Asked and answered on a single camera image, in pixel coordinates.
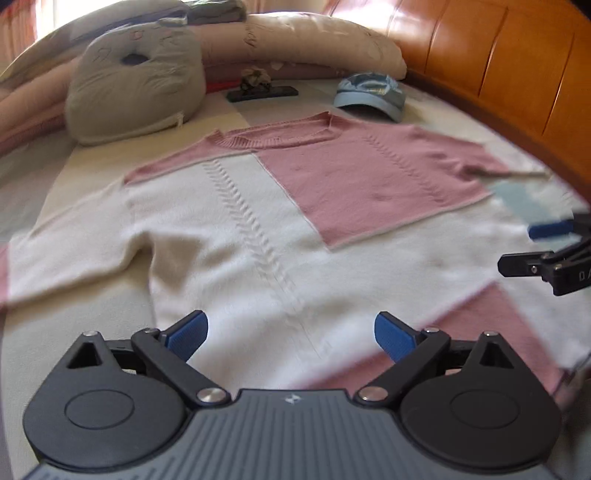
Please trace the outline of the pink floral folded quilt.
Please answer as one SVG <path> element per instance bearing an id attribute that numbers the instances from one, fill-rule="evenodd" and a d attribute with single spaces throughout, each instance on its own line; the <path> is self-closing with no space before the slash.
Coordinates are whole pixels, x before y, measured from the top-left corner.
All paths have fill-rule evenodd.
<path id="1" fill-rule="evenodd" d="M 304 12 L 252 14 L 243 22 L 190 27 L 212 83 L 230 71 L 262 65 L 277 78 L 374 71 L 402 80 L 401 48 L 382 33 L 339 18 Z M 74 42 L 69 27 L 25 50 L 1 74 L 1 151 L 7 153 L 64 123 L 72 73 L 89 40 Z"/>

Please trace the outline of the grey pillow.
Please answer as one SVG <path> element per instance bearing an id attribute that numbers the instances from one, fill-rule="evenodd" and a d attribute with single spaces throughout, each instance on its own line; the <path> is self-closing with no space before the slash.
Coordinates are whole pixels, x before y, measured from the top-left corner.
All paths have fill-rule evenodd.
<path id="1" fill-rule="evenodd" d="M 119 1 L 95 10 L 59 27 L 25 49 L 1 73 L 1 84 L 6 87 L 15 84 L 38 62 L 56 58 L 61 52 L 84 41 L 92 41 L 109 30 L 164 17 L 183 18 L 188 11 L 189 6 L 183 1 Z"/>

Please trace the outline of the grey cat face cushion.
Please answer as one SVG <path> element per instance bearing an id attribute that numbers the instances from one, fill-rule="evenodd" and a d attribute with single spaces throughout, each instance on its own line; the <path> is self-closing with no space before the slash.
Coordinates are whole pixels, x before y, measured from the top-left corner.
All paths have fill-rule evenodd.
<path id="1" fill-rule="evenodd" d="M 86 146 L 155 133 L 189 120 L 205 90 L 200 44 L 188 27 L 120 27 L 81 55 L 66 97 L 66 127 Z"/>

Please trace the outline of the pink and white sweater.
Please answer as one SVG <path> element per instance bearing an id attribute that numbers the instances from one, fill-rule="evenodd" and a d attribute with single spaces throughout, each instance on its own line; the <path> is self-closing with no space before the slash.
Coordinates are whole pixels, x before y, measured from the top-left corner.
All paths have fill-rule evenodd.
<path id="1" fill-rule="evenodd" d="M 483 146 L 329 112 L 216 131 L 64 208 L 1 250 L 1 302 L 124 270 L 149 253 L 153 316 L 193 310 L 193 362 L 228 389 L 331 376 L 373 351 L 375 316 L 500 331 L 554 385 L 590 349 L 590 297 L 501 278 L 525 226 L 483 185 Z"/>

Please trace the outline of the folded grey-green cloth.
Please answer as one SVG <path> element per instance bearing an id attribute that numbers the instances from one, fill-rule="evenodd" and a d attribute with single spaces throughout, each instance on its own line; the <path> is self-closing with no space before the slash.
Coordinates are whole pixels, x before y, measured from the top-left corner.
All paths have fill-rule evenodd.
<path id="1" fill-rule="evenodd" d="M 239 0 L 185 1 L 189 25 L 245 22 L 245 3 Z"/>

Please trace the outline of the black phone with flower holder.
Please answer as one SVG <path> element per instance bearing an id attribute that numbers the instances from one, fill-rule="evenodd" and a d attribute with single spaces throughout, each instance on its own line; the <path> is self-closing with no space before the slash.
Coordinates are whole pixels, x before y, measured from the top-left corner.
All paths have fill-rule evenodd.
<path id="1" fill-rule="evenodd" d="M 230 103 L 264 100 L 284 97 L 297 97 L 298 90 L 293 86 L 276 86 L 270 74 L 264 69 L 250 67 L 242 70 L 238 89 L 228 91 L 226 100 Z"/>

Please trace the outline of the red object under quilt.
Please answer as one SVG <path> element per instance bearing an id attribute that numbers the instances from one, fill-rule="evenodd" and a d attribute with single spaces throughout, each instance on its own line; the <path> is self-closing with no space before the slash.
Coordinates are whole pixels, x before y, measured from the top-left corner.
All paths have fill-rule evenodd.
<path id="1" fill-rule="evenodd" d="M 228 89 L 235 89 L 238 88 L 240 85 L 239 80 L 233 81 L 223 81 L 223 82 L 212 82 L 206 84 L 206 93 L 215 93 L 219 91 L 224 91 Z"/>

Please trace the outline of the wooden headboard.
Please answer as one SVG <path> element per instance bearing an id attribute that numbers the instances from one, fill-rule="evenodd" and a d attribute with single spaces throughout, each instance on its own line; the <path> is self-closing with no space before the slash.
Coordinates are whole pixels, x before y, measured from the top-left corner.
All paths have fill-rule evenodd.
<path id="1" fill-rule="evenodd" d="M 396 42 L 410 83 L 475 115 L 590 196 L 590 4 L 331 1 Z"/>

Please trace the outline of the blue baseball cap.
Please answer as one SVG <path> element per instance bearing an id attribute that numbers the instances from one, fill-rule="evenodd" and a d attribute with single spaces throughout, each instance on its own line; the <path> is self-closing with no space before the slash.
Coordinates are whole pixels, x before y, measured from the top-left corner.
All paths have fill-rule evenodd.
<path id="1" fill-rule="evenodd" d="M 387 115 L 392 121 L 403 120 L 406 93 L 389 75 L 365 72 L 342 79 L 335 93 L 334 106 L 365 106 Z"/>

